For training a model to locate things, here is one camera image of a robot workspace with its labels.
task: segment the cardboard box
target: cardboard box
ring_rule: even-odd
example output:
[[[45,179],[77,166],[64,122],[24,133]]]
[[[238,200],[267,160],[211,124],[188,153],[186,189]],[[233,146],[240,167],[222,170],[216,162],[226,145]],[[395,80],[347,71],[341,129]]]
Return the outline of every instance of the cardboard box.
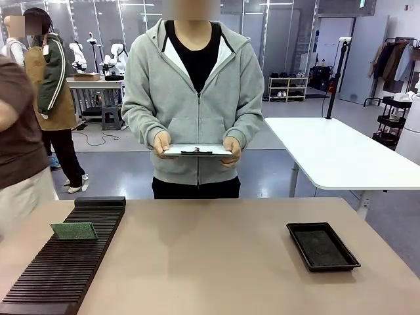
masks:
[[[81,73],[74,74],[74,81],[99,81],[99,73]]]

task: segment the beige pants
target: beige pants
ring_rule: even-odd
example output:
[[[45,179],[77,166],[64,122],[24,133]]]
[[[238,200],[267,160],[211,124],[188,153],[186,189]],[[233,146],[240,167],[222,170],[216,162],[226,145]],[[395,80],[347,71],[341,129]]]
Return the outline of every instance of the beige pants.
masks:
[[[0,190],[0,242],[38,205],[58,200],[49,167],[15,185]]]

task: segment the black trousers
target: black trousers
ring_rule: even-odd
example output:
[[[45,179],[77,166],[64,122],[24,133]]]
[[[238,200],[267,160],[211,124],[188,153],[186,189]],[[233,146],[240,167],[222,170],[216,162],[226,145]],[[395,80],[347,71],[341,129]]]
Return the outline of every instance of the black trousers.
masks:
[[[80,167],[74,151],[72,131],[70,129],[42,131],[42,140],[49,156],[51,155],[52,144],[62,170],[70,180],[70,187],[82,186],[83,181],[81,177],[85,174],[85,171]]]
[[[239,198],[241,182],[236,177],[226,182],[215,182],[199,186],[172,184],[153,178],[155,199],[226,199]]]

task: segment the gray stool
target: gray stool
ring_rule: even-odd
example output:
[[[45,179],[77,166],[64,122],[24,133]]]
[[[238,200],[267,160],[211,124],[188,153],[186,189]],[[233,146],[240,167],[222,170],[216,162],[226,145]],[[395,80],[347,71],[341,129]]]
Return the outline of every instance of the gray stool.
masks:
[[[102,107],[102,130],[120,130],[123,124],[118,106]]]

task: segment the gray door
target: gray door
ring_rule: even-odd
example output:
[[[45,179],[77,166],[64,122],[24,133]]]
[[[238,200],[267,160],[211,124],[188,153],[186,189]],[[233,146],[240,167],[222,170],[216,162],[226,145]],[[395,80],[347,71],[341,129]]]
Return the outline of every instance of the gray door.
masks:
[[[373,77],[368,72],[379,46],[385,41],[389,16],[356,19],[339,98],[363,104],[372,97]]]

